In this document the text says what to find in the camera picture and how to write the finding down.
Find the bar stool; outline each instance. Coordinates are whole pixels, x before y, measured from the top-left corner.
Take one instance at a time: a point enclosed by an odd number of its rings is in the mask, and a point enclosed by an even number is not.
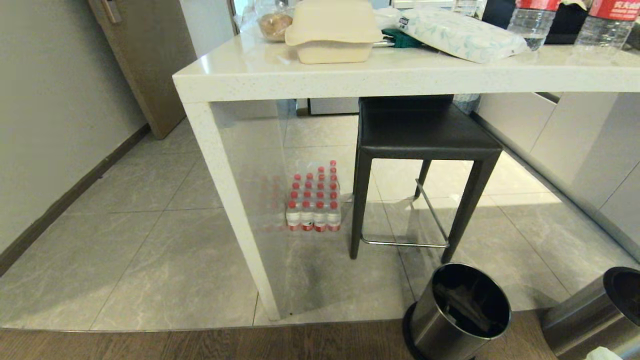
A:
[[[450,262],[502,152],[501,144],[457,109],[452,100],[453,95],[360,98],[353,180],[351,259],[358,257],[362,240],[375,245],[444,248],[442,263]],[[362,224],[371,161],[375,158],[422,160],[414,197],[420,194],[424,196],[444,237],[444,243],[401,243],[364,238]],[[474,162],[448,236],[422,189],[432,160]]]

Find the bread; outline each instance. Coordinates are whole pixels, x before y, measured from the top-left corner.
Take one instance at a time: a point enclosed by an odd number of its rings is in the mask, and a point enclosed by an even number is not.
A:
[[[285,13],[270,13],[260,18],[260,30],[269,41],[284,41],[285,30],[293,23],[293,18]]]

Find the red bottle label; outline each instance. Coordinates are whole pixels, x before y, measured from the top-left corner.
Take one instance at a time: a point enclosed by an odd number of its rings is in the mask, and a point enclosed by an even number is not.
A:
[[[556,11],[560,6],[560,0],[516,0],[516,7],[520,9],[537,9]]]
[[[640,12],[640,0],[593,0],[589,15],[610,20],[634,21]]]

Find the trash can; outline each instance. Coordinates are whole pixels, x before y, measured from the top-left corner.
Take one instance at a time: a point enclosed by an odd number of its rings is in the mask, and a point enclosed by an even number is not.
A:
[[[504,292],[471,266],[437,268],[420,300],[407,310],[404,340],[416,359],[469,360],[503,335],[511,320]]]
[[[640,359],[640,272],[607,270],[542,317],[542,332],[560,360],[583,360],[605,347],[625,360]]]

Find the table leg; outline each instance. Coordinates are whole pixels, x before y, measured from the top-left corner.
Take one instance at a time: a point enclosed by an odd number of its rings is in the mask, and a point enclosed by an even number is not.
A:
[[[284,314],[286,234],[282,117],[276,101],[184,104],[271,320]]]

